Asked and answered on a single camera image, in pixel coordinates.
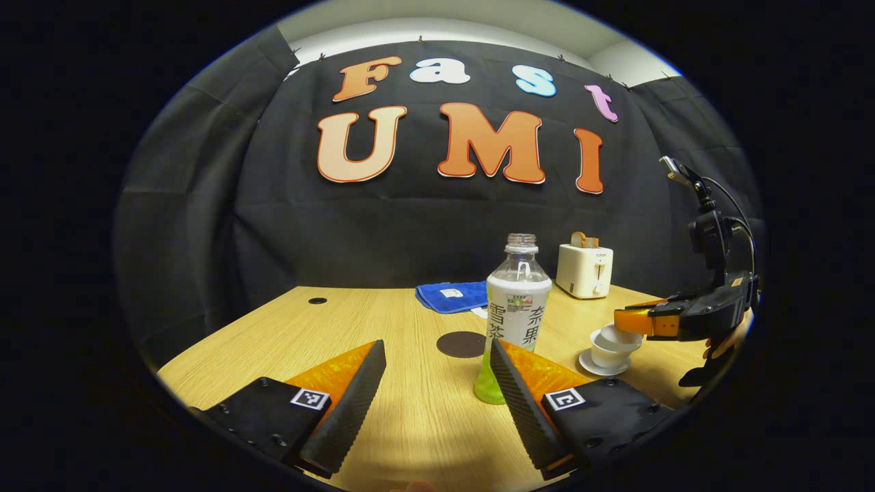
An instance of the ceiling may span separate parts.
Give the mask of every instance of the ceiling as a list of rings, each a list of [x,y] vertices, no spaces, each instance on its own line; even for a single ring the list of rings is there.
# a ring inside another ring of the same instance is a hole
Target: ceiling
[[[581,11],[550,0],[325,0],[278,23],[289,41],[386,18],[450,18],[494,25],[581,58],[627,39]]]

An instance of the dark circle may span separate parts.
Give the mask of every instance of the dark circle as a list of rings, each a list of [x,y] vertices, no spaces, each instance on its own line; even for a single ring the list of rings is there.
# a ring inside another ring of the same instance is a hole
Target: dark circle
[[[483,355],[487,338],[474,332],[452,332],[437,339],[437,349],[450,357],[470,359]]]

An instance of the fast umi sign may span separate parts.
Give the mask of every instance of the fast umi sign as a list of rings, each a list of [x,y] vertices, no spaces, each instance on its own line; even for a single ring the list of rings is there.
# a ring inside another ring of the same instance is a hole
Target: fast umi sign
[[[379,81],[391,72],[404,71],[403,60],[388,56],[345,67],[343,83],[333,101],[342,103],[357,97],[367,97],[379,89]],[[516,86],[530,97],[553,97],[557,88],[553,76],[541,68],[516,65],[507,74],[515,78]],[[419,60],[409,77],[423,84],[465,84],[471,80],[462,61],[451,58]],[[591,102],[608,121],[616,123],[619,117],[611,110],[611,97],[598,85],[583,85],[581,90],[591,94]],[[546,180],[538,154],[538,129],[542,120],[525,111],[512,111],[500,128],[487,121],[480,108],[471,103],[447,102],[440,112],[449,119],[449,145],[437,172],[448,178],[470,178],[477,165],[469,159],[469,148],[474,151],[483,172],[493,177],[506,154],[510,154],[504,177],[511,181],[542,184]],[[371,110],[367,116],[374,120],[373,150],[368,158],[354,161],[347,158],[347,139],[350,127],[359,120],[355,112],[344,112],[324,117],[318,122],[321,131],[318,146],[319,173],[337,183],[367,181],[385,172],[395,156],[399,124],[407,114],[404,106],[383,106]],[[585,128],[568,130],[568,137],[577,139],[580,148],[580,175],[575,186],[584,193],[599,194],[604,186],[599,178],[599,149],[602,138]]]

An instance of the orange letter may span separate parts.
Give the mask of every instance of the orange letter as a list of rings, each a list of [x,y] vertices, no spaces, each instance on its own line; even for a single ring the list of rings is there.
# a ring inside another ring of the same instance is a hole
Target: orange letter
[[[538,184],[544,182],[544,171],[538,161],[538,128],[541,118],[513,111],[504,119],[498,131],[493,130],[480,108],[463,102],[449,102],[440,112],[450,118],[450,145],[446,160],[437,165],[441,176],[470,178],[477,166],[468,158],[468,146],[474,149],[480,166],[492,178],[505,154],[510,151],[510,164],[504,177],[511,181]]]
[[[589,130],[578,128],[574,136],[580,141],[580,176],[577,189],[585,193],[600,194],[605,190],[599,179],[599,147],[601,137]]]
[[[349,127],[359,116],[355,113],[342,113],[322,118],[318,127],[322,130],[316,161],[319,173],[336,183],[367,181],[386,171],[395,156],[395,135],[398,118],[407,114],[403,106],[387,106],[371,111],[367,116],[376,122],[374,125],[374,149],[365,160],[347,159],[347,137]]]
[[[381,81],[386,78],[386,75],[389,75],[389,68],[386,65],[398,65],[400,63],[400,58],[390,56],[380,58],[379,60],[366,61],[358,65],[351,65],[340,70],[343,74],[343,86],[340,88],[340,92],[334,95],[332,100],[340,102],[357,95],[374,92],[377,86],[369,84],[368,79]]]

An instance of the blue towel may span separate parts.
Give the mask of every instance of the blue towel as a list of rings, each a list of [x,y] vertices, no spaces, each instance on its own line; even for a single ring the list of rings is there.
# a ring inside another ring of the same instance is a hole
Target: blue towel
[[[416,298],[423,306],[441,314],[470,311],[489,302],[486,281],[419,285],[416,288]]]

